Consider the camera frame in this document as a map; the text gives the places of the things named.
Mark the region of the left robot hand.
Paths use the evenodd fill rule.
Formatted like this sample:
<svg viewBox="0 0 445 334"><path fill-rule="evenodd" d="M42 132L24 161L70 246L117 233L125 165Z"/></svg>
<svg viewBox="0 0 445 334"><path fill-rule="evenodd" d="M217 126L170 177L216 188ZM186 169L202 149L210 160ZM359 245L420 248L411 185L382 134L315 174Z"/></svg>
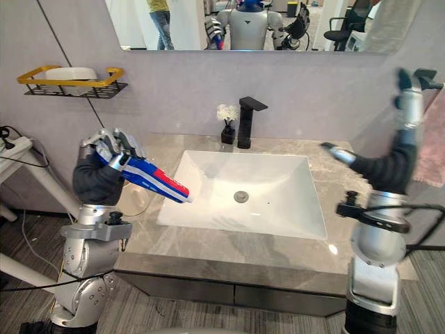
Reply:
<svg viewBox="0 0 445 334"><path fill-rule="evenodd" d="M103 164L96 151L100 142L112 153L107 164ZM103 128L83 139L72 176L72 186L81 203L115 206L124 185L122 171L130 157L144 159L146 154L135 138L123 129Z"/></svg>

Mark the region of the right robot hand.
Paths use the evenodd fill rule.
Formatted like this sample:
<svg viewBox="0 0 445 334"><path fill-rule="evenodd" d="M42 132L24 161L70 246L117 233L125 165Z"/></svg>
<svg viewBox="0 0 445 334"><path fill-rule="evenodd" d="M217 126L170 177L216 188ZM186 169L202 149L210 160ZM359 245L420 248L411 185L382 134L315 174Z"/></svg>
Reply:
<svg viewBox="0 0 445 334"><path fill-rule="evenodd" d="M324 142L320 146L334 159L361 175L376 191L406 194L416 163L421 138L423 93L419 79L406 69L398 70L397 127L388 153L367 158Z"/></svg>

